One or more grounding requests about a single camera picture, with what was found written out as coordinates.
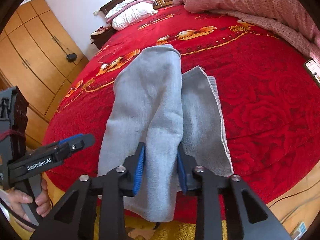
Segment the metal screw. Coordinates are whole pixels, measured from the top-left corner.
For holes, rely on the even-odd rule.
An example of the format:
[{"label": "metal screw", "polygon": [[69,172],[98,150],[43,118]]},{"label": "metal screw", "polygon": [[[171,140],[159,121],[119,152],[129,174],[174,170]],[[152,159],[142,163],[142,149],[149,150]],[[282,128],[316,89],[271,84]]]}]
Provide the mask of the metal screw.
[{"label": "metal screw", "polygon": [[204,172],[204,167],[202,167],[202,166],[196,166],[196,167],[195,167],[195,171],[196,171],[196,172]]},{"label": "metal screw", "polygon": [[83,174],[79,177],[80,181],[87,181],[89,179],[89,176],[87,174]]},{"label": "metal screw", "polygon": [[236,174],[232,175],[232,176],[231,176],[231,179],[232,179],[233,181],[241,181],[241,177],[240,177],[239,175],[236,175]]},{"label": "metal screw", "polygon": [[125,172],[127,169],[124,166],[118,166],[116,172]]}]

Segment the wooden wardrobe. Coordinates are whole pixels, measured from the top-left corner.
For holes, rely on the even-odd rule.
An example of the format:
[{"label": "wooden wardrobe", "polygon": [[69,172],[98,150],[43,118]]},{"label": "wooden wardrobe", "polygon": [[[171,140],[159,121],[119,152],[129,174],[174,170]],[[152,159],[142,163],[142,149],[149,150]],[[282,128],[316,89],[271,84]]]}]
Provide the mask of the wooden wardrobe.
[{"label": "wooden wardrobe", "polygon": [[[68,62],[66,55],[78,58]],[[41,145],[50,119],[71,83],[88,63],[45,0],[32,0],[16,10],[0,34],[3,88],[18,86],[29,102],[26,144]]]}]

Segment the red blanket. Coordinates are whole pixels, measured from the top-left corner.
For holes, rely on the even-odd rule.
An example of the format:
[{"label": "red blanket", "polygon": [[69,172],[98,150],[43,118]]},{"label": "red blanket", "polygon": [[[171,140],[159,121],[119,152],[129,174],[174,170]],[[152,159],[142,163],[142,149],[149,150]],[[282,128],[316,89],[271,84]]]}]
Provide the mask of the red blanket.
[{"label": "red blanket", "polygon": [[[116,76],[141,50],[165,43],[181,53],[182,72],[200,65],[216,78],[234,171],[265,203],[320,160],[320,91],[306,59],[257,26],[177,6],[116,33],[74,82],[43,143],[78,133],[92,133],[96,143],[47,173],[57,187],[96,176]],[[174,218],[195,223],[196,198],[178,193]]]}]

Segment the red string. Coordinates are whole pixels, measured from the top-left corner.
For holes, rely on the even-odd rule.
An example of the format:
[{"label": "red string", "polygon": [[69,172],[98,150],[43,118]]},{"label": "red string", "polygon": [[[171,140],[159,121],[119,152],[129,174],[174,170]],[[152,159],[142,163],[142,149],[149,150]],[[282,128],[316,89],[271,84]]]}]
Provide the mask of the red string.
[{"label": "red string", "polygon": [[23,133],[16,130],[9,129],[6,132],[0,133],[0,141],[3,141],[7,136],[13,135],[13,134],[26,138]]}]

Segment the gray garment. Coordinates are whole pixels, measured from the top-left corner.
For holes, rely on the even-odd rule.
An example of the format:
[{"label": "gray garment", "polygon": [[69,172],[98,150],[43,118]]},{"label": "gray garment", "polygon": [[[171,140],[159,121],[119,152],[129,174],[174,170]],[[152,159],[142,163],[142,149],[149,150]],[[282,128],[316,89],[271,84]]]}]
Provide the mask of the gray garment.
[{"label": "gray garment", "polygon": [[154,46],[117,76],[99,157],[101,176],[122,165],[139,142],[146,143],[140,191],[124,198],[124,208],[154,222],[173,219],[181,141],[199,165],[219,175],[233,172],[215,79],[199,66],[181,75],[180,64],[171,45]]}]

